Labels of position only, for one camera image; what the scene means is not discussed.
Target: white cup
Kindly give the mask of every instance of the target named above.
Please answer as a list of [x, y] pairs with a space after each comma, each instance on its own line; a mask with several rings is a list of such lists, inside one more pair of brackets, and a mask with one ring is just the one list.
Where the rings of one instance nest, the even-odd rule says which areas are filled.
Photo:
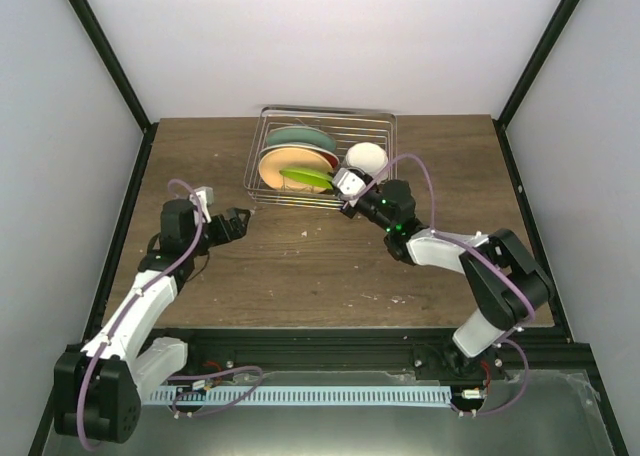
[[[354, 144], [344, 157], [345, 166], [358, 168], [370, 176], [377, 175], [388, 162], [387, 152], [373, 143]], [[383, 181], [388, 176], [389, 171], [387, 170], [378, 180]]]

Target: green plate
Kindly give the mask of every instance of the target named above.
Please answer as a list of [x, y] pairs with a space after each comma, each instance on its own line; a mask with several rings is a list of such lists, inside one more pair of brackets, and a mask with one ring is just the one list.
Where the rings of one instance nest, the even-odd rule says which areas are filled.
[[307, 168], [286, 168], [281, 169], [280, 174], [285, 178], [292, 179], [297, 183], [308, 184], [316, 188], [332, 189], [330, 174]]
[[287, 143], [306, 143], [335, 153], [338, 143], [324, 131], [308, 126], [285, 126], [274, 129], [267, 135], [267, 146]]

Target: gray floor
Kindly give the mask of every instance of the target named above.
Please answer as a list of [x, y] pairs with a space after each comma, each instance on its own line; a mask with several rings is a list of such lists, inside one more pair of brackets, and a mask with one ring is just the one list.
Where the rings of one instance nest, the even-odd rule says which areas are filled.
[[[499, 405], [517, 385], [491, 386]], [[51, 438], [46, 454], [87, 454], [75, 438]], [[525, 397], [497, 416], [458, 419], [447, 409], [237, 408], [175, 420], [146, 407], [118, 455], [612, 455], [595, 395], [582, 375], [534, 372]]]

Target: wire rack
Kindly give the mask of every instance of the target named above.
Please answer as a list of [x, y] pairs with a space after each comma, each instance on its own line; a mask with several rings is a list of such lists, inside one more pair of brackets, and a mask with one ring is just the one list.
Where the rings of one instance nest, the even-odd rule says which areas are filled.
[[[389, 159], [396, 156], [398, 125], [393, 114], [303, 106], [268, 106], [260, 113], [244, 175], [244, 186], [256, 202], [325, 209], [337, 209], [341, 206], [342, 203], [332, 194], [293, 191], [284, 186], [284, 180], [282, 188], [272, 189], [260, 178], [260, 151], [265, 148], [267, 135], [274, 129], [299, 125], [316, 128], [332, 136], [338, 144], [335, 154], [340, 159], [340, 164], [349, 148], [356, 143], [374, 143], [386, 151]], [[389, 171], [388, 179], [395, 177], [394, 166]]]

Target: orange plate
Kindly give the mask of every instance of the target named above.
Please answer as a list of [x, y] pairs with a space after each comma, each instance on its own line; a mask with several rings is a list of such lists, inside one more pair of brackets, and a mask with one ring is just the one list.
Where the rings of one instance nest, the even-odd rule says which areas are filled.
[[267, 185], [278, 191], [300, 191], [321, 193], [325, 188], [299, 183], [280, 174], [281, 169], [291, 167], [309, 168], [324, 173], [331, 172], [331, 164], [319, 153], [306, 148], [282, 148], [270, 151], [260, 160], [260, 177]]

